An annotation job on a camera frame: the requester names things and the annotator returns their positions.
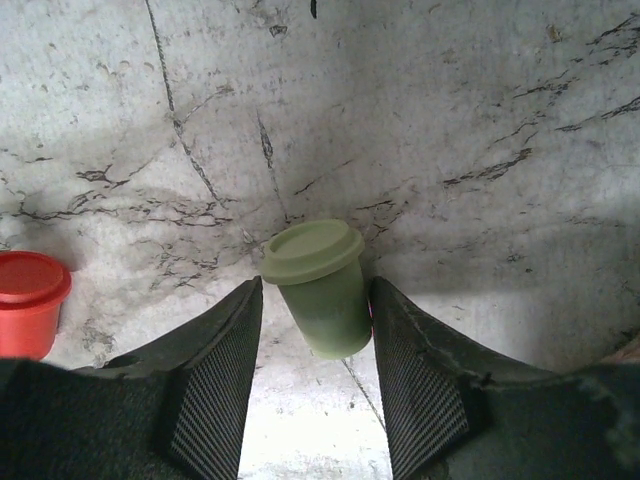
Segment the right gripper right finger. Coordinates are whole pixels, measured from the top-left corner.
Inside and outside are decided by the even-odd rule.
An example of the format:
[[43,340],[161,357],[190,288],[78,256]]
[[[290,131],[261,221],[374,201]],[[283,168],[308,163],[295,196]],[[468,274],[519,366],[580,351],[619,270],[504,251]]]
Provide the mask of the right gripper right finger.
[[386,435],[397,479],[635,479],[639,348],[567,374],[491,350],[370,286]]

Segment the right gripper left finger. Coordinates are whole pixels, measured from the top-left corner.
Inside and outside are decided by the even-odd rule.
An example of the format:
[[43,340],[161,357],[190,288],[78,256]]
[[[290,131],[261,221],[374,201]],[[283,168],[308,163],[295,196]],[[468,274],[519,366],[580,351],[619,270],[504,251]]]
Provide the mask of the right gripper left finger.
[[261,334],[259,278],[99,368],[1,363],[5,479],[234,479]]

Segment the red capsule number two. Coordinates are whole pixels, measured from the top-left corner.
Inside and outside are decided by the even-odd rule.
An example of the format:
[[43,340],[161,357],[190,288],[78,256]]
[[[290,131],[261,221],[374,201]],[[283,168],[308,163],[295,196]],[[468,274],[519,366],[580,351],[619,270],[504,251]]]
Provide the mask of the red capsule number two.
[[69,270],[48,255],[1,253],[1,356],[39,361],[50,352],[60,310],[72,288]]

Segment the green capsule cluster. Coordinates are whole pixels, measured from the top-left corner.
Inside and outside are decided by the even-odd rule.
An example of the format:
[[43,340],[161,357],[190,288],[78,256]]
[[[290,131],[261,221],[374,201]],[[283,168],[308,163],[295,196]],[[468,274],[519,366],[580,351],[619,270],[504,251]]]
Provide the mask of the green capsule cluster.
[[304,340],[324,359],[362,350],[372,320],[359,257],[361,233],[339,219],[292,226],[264,248],[260,275],[277,286]]

